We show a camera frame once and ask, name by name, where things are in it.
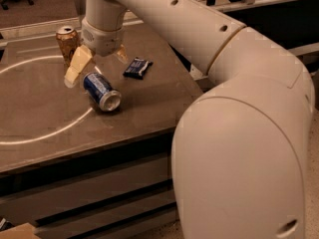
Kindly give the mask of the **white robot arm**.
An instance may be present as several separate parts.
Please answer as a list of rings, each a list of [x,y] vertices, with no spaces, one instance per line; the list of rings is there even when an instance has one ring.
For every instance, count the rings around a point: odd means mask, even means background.
[[[120,48],[126,11],[212,82],[184,112],[171,148],[184,239],[305,239],[305,180],[315,91],[300,60],[195,0],[87,0],[74,83]]]

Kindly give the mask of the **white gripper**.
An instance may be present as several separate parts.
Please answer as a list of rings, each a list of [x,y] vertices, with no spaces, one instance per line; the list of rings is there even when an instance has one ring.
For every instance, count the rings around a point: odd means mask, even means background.
[[[92,26],[86,18],[82,21],[82,43],[73,55],[70,66],[65,74],[64,83],[68,88],[76,85],[80,75],[93,61],[94,53],[106,57],[116,53],[118,60],[128,62],[126,48],[123,44],[124,29],[103,31]]]

